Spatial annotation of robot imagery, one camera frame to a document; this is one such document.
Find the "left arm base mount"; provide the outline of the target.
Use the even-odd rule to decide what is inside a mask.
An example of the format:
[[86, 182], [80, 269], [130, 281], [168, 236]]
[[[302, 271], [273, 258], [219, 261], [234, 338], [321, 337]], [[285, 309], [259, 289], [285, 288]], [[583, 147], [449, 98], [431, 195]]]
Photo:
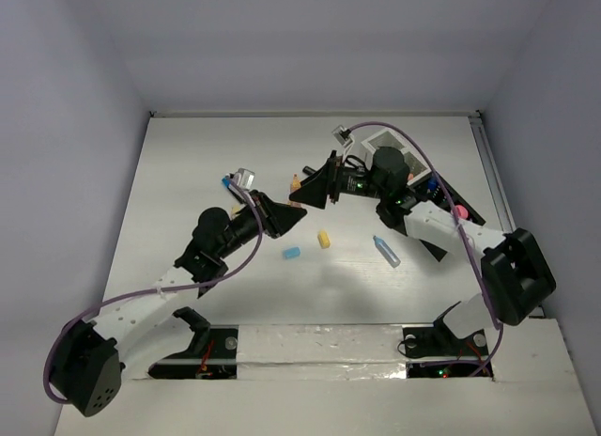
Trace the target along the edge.
[[185, 350], [152, 364], [147, 375], [154, 380], [234, 380], [238, 376], [238, 326], [212, 326], [189, 306], [173, 317], [183, 320], [192, 332]]

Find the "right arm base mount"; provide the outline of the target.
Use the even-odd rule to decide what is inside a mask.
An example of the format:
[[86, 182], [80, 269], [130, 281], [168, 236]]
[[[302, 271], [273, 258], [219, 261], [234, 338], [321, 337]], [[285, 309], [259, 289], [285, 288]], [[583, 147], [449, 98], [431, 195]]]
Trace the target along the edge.
[[476, 377], [493, 377], [485, 331], [457, 338], [443, 322], [457, 304], [440, 314], [431, 325], [403, 328], [396, 349], [408, 361], [408, 379], [467, 378], [480, 366]]

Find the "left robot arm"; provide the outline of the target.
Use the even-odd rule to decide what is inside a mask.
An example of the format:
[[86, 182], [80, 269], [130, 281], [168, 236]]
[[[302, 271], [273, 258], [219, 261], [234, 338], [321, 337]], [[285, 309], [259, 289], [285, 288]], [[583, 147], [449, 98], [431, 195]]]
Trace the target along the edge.
[[219, 207], [203, 210], [192, 239], [173, 265], [184, 273], [181, 284], [165, 282], [117, 295], [70, 319], [54, 341], [43, 367], [46, 396], [74, 406], [85, 417], [102, 411], [121, 387], [126, 354], [139, 339], [170, 317], [187, 324], [175, 343], [189, 356], [208, 349], [210, 325], [189, 303], [206, 295], [220, 282], [240, 273], [252, 260], [247, 256], [234, 270], [225, 259], [249, 241], [278, 239], [307, 214], [303, 208], [271, 200], [257, 190], [239, 194], [244, 205], [235, 215]]

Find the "light blue marker pen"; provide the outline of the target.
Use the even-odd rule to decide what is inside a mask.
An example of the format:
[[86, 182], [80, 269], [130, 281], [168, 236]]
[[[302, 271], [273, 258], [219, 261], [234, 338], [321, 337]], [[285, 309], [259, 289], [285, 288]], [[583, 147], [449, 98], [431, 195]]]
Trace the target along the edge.
[[382, 257], [392, 268], [395, 269], [400, 265], [401, 261], [399, 257], [392, 250], [392, 248], [388, 245], [387, 242], [385, 242], [382, 238], [376, 235], [373, 236], [373, 242], [378, 252], [382, 255]]

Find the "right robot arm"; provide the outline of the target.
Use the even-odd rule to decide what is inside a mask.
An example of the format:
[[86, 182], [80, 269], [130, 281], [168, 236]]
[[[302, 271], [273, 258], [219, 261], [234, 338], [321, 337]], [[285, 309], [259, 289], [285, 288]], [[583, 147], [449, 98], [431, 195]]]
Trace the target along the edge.
[[436, 203], [409, 186], [409, 173], [396, 148], [378, 148], [368, 170], [348, 167], [333, 153], [289, 197], [318, 209], [337, 202], [342, 194], [375, 198], [377, 215], [386, 227], [466, 257], [481, 291], [453, 305], [433, 329], [432, 341], [441, 352], [457, 351], [481, 329], [517, 326], [555, 291], [556, 281], [531, 232], [502, 232], [463, 219], [451, 200]]

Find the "black highlighter orange cap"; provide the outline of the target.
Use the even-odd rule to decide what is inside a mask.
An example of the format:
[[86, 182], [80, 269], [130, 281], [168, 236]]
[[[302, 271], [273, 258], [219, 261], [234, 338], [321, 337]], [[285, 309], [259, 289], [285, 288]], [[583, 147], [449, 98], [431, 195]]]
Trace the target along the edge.
[[307, 175], [307, 176], [310, 176], [310, 175], [314, 174], [316, 171], [315, 171], [315, 169], [314, 169], [314, 168], [312, 168], [312, 167], [310, 167], [310, 166], [306, 165], [306, 166], [304, 166], [304, 167], [303, 167], [303, 169], [302, 169], [302, 172], [303, 172], [305, 175]]

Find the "orange pencil-shaped marker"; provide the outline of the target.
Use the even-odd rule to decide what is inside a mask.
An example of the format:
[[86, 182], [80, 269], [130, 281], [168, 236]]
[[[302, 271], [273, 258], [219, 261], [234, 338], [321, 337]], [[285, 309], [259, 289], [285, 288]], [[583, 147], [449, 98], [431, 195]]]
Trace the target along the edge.
[[[298, 175], [294, 174], [292, 181], [290, 183], [289, 193], [292, 194], [292, 193], [296, 192], [297, 190], [299, 190], [300, 187], [301, 187], [301, 181], [300, 181]], [[292, 200], [288, 200], [287, 204], [292, 207], [297, 207], [297, 208], [299, 208], [301, 206], [300, 203], [294, 202]]]

